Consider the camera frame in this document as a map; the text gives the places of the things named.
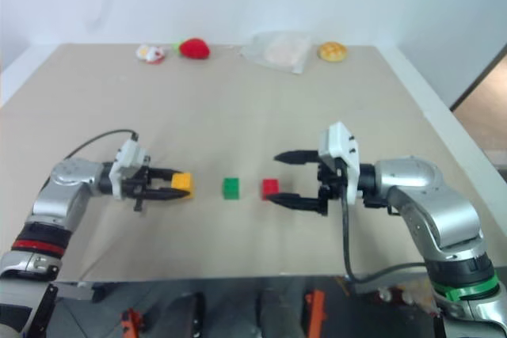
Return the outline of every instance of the red plush toy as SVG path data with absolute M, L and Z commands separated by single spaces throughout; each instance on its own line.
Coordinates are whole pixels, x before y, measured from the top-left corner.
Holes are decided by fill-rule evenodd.
M 209 47 L 201 39 L 186 40 L 177 47 L 177 50 L 189 59 L 206 59 L 209 57 Z

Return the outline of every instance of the beige tabletop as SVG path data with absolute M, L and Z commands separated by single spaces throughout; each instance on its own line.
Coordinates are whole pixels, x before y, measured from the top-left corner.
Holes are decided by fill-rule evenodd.
M 315 196 L 316 166 L 283 165 L 282 151 L 316 149 L 341 120 L 362 162 L 414 154 L 434 161 L 470 198 L 495 264 L 507 238 L 403 84 L 373 47 L 351 47 L 343 63 L 312 58 L 301 75 L 247 62 L 215 47 L 206 61 L 176 56 L 138 62 L 134 45 L 64 45 L 0 109 L 2 252 L 22 227 L 52 166 L 88 138 L 118 127 L 140 133 L 153 166 L 191 172 L 194 199 L 146 203 L 92 199 L 64 257 L 60 279 L 141 280 L 343 274 L 341 209 L 330 216 L 290 211 L 260 199 L 263 178 L 284 192 Z M 80 156 L 111 160 L 127 136 Z M 222 198 L 224 177 L 239 177 L 241 199 Z M 358 273 L 420 260 L 401 218 L 351 212 Z

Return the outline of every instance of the floor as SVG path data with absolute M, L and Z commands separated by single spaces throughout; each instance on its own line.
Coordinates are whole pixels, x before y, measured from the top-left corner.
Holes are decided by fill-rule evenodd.
M 493 164 L 507 171 L 507 56 L 454 115 Z
M 206 299 L 203 337 L 260 337 L 255 300 L 263 289 L 278 290 L 299 319 L 303 295 L 317 287 L 326 292 L 325 337 L 431 337 L 433 322 L 417 307 L 374 304 L 347 295 L 333 277 L 278 277 L 264 279 L 185 280 L 152 283 L 119 283 L 101 302 L 60 299 L 48 338 L 121 337 L 120 313 L 133 307 L 147 315 L 151 328 L 143 337 L 169 336 L 170 303 L 202 291 Z

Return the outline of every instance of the plastic bag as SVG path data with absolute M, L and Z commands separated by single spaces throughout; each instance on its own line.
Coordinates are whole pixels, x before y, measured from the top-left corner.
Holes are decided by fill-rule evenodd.
M 311 36 L 305 32 L 263 32 L 255 35 L 241 54 L 254 63 L 301 74 L 311 48 Z

